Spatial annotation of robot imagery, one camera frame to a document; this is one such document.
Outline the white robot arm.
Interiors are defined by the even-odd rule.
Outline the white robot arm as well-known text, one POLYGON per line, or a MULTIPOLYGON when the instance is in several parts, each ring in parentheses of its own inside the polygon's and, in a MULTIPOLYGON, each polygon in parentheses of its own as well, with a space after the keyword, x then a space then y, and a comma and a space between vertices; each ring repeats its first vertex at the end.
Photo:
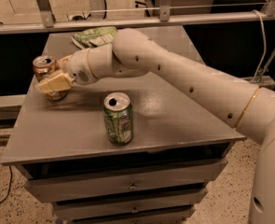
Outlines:
POLYGON ((275 91, 170 52, 142 32, 117 31, 113 41, 59 60, 60 69, 38 82, 43 93, 63 91, 104 77, 137 77, 151 72, 238 133, 260 146, 248 224, 275 224, 275 91))

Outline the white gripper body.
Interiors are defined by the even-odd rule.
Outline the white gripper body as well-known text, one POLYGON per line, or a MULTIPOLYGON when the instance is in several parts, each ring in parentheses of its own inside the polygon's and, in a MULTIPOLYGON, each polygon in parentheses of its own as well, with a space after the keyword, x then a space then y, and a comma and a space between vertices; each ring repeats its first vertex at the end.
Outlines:
POLYGON ((95 82, 88 62, 89 49, 82 49, 71 55, 67 61, 66 70, 75 83, 88 85, 95 82))

